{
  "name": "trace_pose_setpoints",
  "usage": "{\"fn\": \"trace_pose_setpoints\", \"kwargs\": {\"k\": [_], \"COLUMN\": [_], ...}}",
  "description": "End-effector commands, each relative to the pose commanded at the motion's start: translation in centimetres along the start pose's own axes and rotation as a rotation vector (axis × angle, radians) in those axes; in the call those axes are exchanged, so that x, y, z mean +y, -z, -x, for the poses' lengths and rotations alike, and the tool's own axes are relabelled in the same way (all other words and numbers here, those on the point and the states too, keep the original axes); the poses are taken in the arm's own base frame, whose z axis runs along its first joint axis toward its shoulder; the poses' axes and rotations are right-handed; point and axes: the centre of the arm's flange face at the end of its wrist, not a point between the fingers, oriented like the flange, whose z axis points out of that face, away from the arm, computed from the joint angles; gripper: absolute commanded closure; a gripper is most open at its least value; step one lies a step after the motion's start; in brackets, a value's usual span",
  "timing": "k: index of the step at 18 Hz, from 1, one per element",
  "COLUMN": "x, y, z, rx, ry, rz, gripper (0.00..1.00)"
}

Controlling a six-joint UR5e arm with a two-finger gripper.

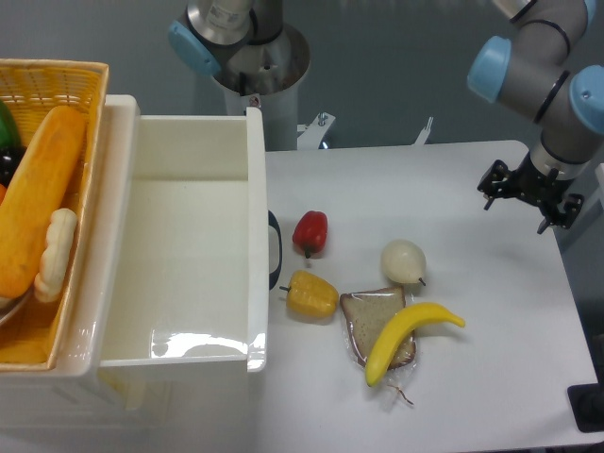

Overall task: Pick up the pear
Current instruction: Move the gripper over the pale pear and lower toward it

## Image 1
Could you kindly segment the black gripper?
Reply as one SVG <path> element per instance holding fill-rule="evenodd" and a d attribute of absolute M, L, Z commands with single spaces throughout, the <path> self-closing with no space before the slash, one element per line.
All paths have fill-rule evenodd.
<path fill-rule="evenodd" d="M 571 185 L 572 179 L 562 179 L 558 169 L 543 174 L 526 154 L 515 170 L 497 159 L 483 175 L 477 190 L 486 200 L 484 210 L 496 199 L 510 198 L 537 208 L 543 217 L 537 233 L 543 234 L 549 227 L 570 228 L 578 218 L 584 196 L 568 192 Z"/>

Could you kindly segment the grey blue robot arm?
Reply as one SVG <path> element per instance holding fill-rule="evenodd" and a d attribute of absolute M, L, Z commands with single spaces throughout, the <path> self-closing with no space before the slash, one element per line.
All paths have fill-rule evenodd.
<path fill-rule="evenodd" d="M 496 160 L 478 184 L 489 204 L 518 199 L 538 209 L 538 230 L 570 228 L 584 198 L 569 187 L 603 144 L 603 68 L 564 68 L 596 15 L 594 1 L 498 1 L 516 28 L 513 40 L 493 36 L 476 56 L 468 88 L 541 129 L 539 141 L 512 170 Z"/>

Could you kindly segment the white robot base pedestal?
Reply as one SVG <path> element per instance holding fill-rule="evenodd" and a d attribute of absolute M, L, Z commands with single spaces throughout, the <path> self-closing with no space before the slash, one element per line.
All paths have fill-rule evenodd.
<path fill-rule="evenodd" d="M 226 113 L 262 114 L 265 149 L 297 148 L 298 90 L 310 68 L 306 38 L 281 1 L 190 1 L 168 28 L 180 60 L 223 93 Z"/>

